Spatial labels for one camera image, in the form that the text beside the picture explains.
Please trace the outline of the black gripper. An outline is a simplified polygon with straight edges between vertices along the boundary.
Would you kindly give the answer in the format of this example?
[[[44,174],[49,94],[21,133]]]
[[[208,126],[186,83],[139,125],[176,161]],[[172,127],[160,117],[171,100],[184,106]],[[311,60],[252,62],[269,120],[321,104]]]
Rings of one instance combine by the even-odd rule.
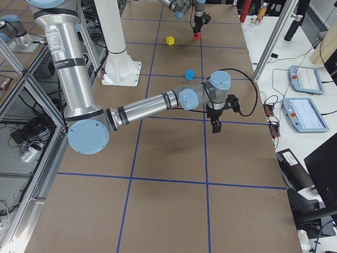
[[[206,117],[211,120],[212,133],[220,133],[222,129],[222,123],[219,121],[219,117],[223,114],[224,110],[228,110],[228,105],[224,103],[206,104]]]
[[[193,34],[194,35],[200,35],[201,33],[201,28],[204,24],[204,20],[205,20],[205,15],[201,15],[201,16],[194,16],[194,26],[193,26]]]

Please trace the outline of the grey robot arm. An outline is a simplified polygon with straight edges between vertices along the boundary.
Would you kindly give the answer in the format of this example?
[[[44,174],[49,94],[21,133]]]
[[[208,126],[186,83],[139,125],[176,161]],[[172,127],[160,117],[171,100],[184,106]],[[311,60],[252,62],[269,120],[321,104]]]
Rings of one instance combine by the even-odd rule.
[[[181,106],[184,110],[200,105],[223,109],[231,87],[226,71],[215,71],[193,87],[179,86],[117,109],[103,109],[95,100],[92,84],[77,36],[79,1],[30,1],[37,25],[45,32],[54,66],[66,98],[68,141],[81,154],[96,154],[108,144],[110,131],[131,122]]]
[[[201,28],[203,25],[208,24],[211,20],[211,16],[206,13],[205,11],[205,3],[206,1],[190,1],[190,0],[183,0],[183,1],[167,1],[167,0],[159,0],[161,4],[168,7],[170,11],[172,11],[175,17],[181,20],[190,7],[194,7],[194,26],[192,27],[193,30],[193,37],[195,39],[199,39],[201,37]]]

